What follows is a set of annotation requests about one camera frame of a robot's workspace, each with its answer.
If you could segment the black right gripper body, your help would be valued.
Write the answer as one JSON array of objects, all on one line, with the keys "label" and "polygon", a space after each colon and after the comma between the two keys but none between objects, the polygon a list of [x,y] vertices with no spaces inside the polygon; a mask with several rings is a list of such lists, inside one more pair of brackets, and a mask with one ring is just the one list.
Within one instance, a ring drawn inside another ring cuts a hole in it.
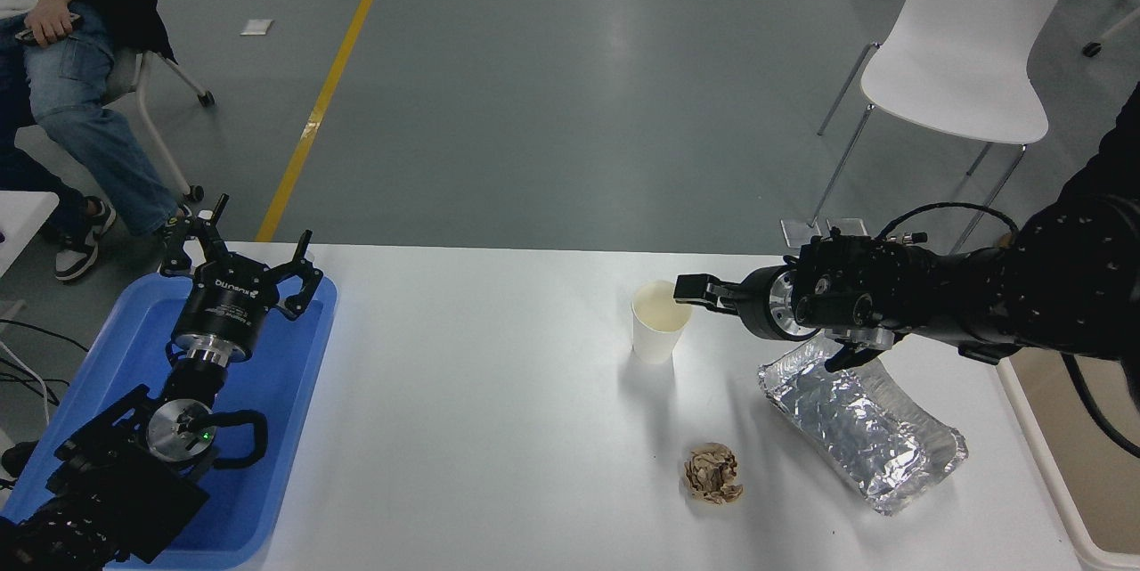
[{"label": "black right gripper body", "polygon": [[775,315],[772,312],[769,295],[774,283],[785,268],[780,266],[763,267],[746,276],[736,284],[736,315],[752,332],[754,336],[768,340],[783,340],[785,334],[777,326]]}]

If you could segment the seated person's hand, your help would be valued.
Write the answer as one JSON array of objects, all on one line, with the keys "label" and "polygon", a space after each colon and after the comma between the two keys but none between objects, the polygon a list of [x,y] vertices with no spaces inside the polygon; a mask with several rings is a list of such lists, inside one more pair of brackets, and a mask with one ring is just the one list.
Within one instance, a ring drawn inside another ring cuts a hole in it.
[{"label": "seated person's hand", "polygon": [[25,18],[32,42],[44,48],[73,34],[81,23],[82,16],[71,13],[65,6],[38,6]]}]

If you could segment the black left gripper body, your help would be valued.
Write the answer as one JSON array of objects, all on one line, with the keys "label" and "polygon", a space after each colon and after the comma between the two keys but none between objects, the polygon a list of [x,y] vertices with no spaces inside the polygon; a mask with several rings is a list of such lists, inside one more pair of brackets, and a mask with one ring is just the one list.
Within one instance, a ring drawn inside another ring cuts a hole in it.
[{"label": "black left gripper body", "polygon": [[233,345],[233,354],[253,354],[269,308],[280,300],[269,266],[256,261],[210,261],[197,267],[192,294],[176,320],[176,346],[215,337]]}]

